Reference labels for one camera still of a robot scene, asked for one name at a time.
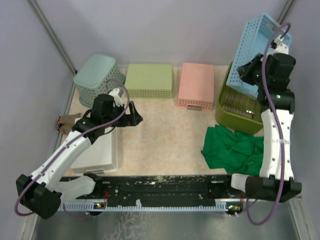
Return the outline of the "light green shallow basket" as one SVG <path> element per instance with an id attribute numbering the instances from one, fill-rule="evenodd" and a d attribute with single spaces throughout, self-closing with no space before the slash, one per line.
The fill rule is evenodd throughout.
<path id="1" fill-rule="evenodd" d="M 171 99 L 174 72 L 171 64 L 129 64 L 125 86 L 131 98 Z"/>

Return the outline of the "olive green large tub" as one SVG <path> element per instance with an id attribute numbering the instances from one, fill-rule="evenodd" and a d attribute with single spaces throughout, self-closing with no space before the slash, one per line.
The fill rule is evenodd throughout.
<path id="1" fill-rule="evenodd" d="M 263 128 L 261 107 L 257 100 L 227 86 L 232 64 L 229 64 L 220 87 L 215 120 L 226 128 L 254 135 Z"/>

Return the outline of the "light blue perforated basket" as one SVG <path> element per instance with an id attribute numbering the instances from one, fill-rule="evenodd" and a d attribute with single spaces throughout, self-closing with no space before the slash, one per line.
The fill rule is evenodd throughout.
<path id="1" fill-rule="evenodd" d="M 243 29 L 226 85 L 250 98 L 256 99 L 258 87 L 243 82 L 237 68 L 250 62 L 257 54 L 263 54 L 274 29 L 280 25 L 269 14 L 263 13 L 248 21 Z"/>

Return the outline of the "white perforated basket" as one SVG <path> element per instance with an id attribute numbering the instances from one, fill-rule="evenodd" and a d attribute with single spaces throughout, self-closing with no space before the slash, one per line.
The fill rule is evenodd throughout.
<path id="1" fill-rule="evenodd" d="M 87 172 L 105 174 L 114 172 L 117 168 L 117 131 L 113 127 L 106 128 L 105 134 L 86 149 L 70 167 L 76 176 Z"/>

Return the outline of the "pink perforated basket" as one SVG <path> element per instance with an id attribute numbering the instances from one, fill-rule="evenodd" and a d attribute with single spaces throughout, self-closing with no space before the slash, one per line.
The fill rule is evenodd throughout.
<path id="1" fill-rule="evenodd" d="M 215 66 L 184 62 L 180 74 L 176 106 L 211 112 L 214 107 Z"/>

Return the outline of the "teal perforated plastic basket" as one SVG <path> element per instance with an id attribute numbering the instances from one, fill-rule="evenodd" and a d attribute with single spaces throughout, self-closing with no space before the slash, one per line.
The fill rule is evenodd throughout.
<path id="1" fill-rule="evenodd" d="M 121 73 L 116 60 L 104 54 L 92 55 L 77 72 L 73 82 L 79 92 L 82 105 L 91 108 L 99 94 L 108 94 L 114 88 L 125 83 L 126 77 Z"/>

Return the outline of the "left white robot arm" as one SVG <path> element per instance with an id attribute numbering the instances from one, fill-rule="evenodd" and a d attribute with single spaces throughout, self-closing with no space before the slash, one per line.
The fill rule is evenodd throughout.
<path id="1" fill-rule="evenodd" d="M 99 94 L 92 108 L 73 125 L 64 144 L 37 170 L 17 178 L 15 213 L 24 216 L 18 210 L 18 205 L 23 205 L 31 214 L 46 220 L 66 202 L 85 195 L 95 199 L 101 197 L 103 180 L 92 172 L 70 181 L 61 181 L 61 178 L 84 151 L 106 134 L 107 128 L 135 127 L 142 121 L 134 102 L 128 100 L 123 104 L 116 89 Z"/>

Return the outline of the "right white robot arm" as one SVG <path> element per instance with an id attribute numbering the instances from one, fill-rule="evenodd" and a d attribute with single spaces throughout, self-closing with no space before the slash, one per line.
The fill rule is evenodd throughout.
<path id="1" fill-rule="evenodd" d="M 302 191 L 291 167 L 290 133 L 295 111 L 295 94 L 288 89 L 296 59 L 285 43 L 270 44 L 273 49 L 264 57 L 258 53 L 250 62 L 237 68 L 241 80 L 258 86 L 257 100 L 263 108 L 263 159 L 258 176 L 233 173 L 223 185 L 223 192 L 235 198 L 241 191 L 247 197 L 284 203 Z"/>

